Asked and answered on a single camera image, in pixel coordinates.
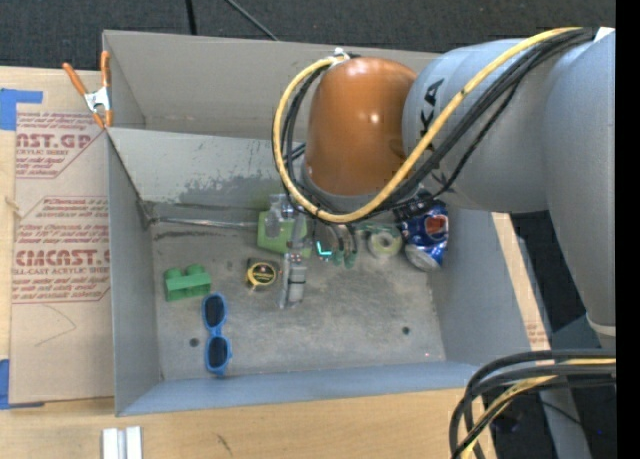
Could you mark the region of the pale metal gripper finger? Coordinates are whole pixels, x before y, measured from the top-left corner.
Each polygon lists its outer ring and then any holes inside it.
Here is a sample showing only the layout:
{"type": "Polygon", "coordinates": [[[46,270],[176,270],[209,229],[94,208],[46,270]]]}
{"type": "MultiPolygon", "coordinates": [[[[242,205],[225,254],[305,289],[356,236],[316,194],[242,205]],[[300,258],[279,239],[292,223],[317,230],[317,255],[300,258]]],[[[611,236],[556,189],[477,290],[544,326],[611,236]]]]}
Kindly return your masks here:
{"type": "Polygon", "coordinates": [[[281,309],[291,308],[303,301],[307,266],[299,253],[286,253],[283,259],[282,288],[278,298],[281,309]]]}
{"type": "Polygon", "coordinates": [[[269,209],[264,217],[265,235],[269,239],[290,236],[294,224],[294,207],[285,194],[269,196],[269,209]]]}

